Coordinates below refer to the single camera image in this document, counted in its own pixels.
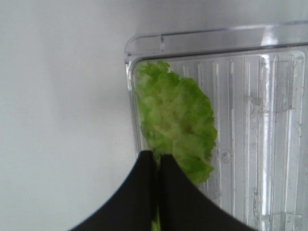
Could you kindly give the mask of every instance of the transparent crisper drawer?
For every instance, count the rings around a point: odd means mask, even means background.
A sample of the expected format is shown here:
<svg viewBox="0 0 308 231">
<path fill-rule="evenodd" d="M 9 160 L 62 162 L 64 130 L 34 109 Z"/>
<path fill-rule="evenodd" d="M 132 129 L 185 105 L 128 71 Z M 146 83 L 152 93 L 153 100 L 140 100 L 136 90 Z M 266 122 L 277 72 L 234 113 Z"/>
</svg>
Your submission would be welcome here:
<svg viewBox="0 0 308 231">
<path fill-rule="evenodd" d="M 220 49 L 222 35 L 227 44 Z M 126 65 L 136 152 L 147 147 L 135 71 L 140 63 L 164 60 L 181 77 L 194 78 L 214 109 L 215 170 L 200 190 L 253 228 L 308 230 L 307 35 L 306 22 L 293 22 L 133 39 Z"/>
</svg>

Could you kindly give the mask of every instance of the green lettuce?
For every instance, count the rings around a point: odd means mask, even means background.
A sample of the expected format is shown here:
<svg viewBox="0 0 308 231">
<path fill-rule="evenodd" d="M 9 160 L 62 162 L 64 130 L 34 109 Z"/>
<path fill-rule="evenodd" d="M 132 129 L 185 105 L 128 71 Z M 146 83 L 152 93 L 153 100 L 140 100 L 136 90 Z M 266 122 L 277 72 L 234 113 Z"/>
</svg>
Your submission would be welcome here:
<svg viewBox="0 0 308 231">
<path fill-rule="evenodd" d="M 217 130 L 209 98 L 193 78 L 182 78 L 163 61 L 138 69 L 136 95 L 141 131 L 159 164 L 172 154 L 195 184 L 204 182 L 214 169 L 211 150 Z"/>
</svg>

